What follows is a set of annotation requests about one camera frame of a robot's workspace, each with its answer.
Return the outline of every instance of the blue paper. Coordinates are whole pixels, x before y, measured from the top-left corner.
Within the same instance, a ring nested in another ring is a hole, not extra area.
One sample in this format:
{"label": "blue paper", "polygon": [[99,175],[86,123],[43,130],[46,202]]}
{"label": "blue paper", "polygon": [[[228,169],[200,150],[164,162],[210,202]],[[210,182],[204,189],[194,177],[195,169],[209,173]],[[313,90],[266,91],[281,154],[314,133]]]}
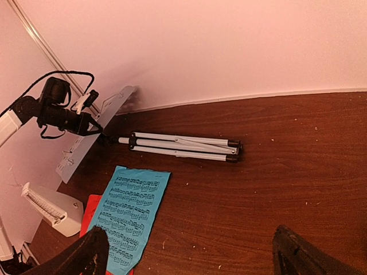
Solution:
{"label": "blue paper", "polygon": [[107,232],[112,274],[127,274],[141,259],[169,176],[116,167],[88,228],[96,225]]}

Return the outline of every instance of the white metal leg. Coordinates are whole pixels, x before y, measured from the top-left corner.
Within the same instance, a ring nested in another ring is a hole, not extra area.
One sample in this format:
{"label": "white metal leg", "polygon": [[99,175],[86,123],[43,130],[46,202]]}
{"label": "white metal leg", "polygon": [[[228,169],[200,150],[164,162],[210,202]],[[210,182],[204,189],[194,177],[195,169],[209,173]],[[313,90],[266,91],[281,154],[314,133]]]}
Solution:
{"label": "white metal leg", "polygon": [[177,139],[175,140],[176,143],[186,144],[187,146],[198,146],[201,148],[200,151],[208,150],[208,152],[217,152],[220,154],[236,154],[238,153],[237,149],[234,147],[228,147],[228,146],[220,146],[220,145],[211,145],[206,143],[199,143],[199,142],[193,142],[191,140],[186,139]]}
{"label": "white metal leg", "polygon": [[131,150],[140,151],[140,152],[156,153],[156,154],[162,154],[162,155],[171,155],[171,156],[177,156],[181,158],[221,160],[223,162],[227,161],[226,155],[219,155],[219,154],[187,152],[187,151],[180,151],[180,150],[168,150],[168,149],[144,147],[144,146],[134,146],[134,148]]}
{"label": "white metal leg", "polygon": [[228,146],[228,139],[208,139],[208,138],[205,138],[205,137],[161,135],[161,134],[158,134],[158,133],[134,132],[134,134],[137,138],[144,138],[144,139],[169,140],[169,141],[172,141],[172,142],[176,141],[177,139],[185,139],[185,140],[190,140],[192,142]]}

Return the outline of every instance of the sheet music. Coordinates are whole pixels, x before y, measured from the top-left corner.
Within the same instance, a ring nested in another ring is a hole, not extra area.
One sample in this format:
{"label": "sheet music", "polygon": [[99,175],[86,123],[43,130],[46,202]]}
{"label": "sheet music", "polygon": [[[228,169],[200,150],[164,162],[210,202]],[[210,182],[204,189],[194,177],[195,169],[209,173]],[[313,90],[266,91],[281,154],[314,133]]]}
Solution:
{"label": "sheet music", "polygon": [[139,262],[169,176],[116,167],[88,228],[97,225],[107,232],[109,272],[128,274]]}

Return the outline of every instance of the red paper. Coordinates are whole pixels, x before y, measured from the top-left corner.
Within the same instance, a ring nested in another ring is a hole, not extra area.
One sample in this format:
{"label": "red paper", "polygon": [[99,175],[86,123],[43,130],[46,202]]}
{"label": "red paper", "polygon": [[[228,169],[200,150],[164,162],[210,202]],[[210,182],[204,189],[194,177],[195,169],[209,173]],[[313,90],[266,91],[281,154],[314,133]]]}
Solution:
{"label": "red paper", "polygon": [[[90,195],[89,196],[87,207],[85,208],[85,212],[83,216],[83,221],[81,222],[81,228],[80,228],[80,234],[79,234],[80,238],[86,234],[88,230],[88,226],[91,223],[94,212],[96,211],[98,207],[98,203],[101,200],[101,198],[102,198],[101,195]],[[134,274],[134,270],[132,269],[129,275],[133,275],[133,274]],[[106,275],[113,275],[113,274],[106,271]]]}

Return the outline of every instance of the white mounting arm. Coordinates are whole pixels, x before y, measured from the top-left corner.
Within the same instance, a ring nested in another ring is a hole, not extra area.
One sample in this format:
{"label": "white mounting arm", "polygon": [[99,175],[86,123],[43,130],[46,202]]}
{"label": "white mounting arm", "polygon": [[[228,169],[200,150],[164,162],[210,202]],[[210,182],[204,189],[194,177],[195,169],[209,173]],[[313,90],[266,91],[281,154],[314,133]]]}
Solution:
{"label": "white mounting arm", "polygon": [[[0,117],[0,147],[17,132],[22,126],[22,122],[13,110],[7,111]],[[0,216],[0,261],[7,261],[13,258],[13,247],[6,234]]]}
{"label": "white mounting arm", "polygon": [[0,217],[0,261],[7,261],[13,258],[13,247],[6,234],[4,225]]}
{"label": "white mounting arm", "polygon": [[0,147],[17,132],[22,126],[22,122],[13,110],[7,111],[0,117]]}

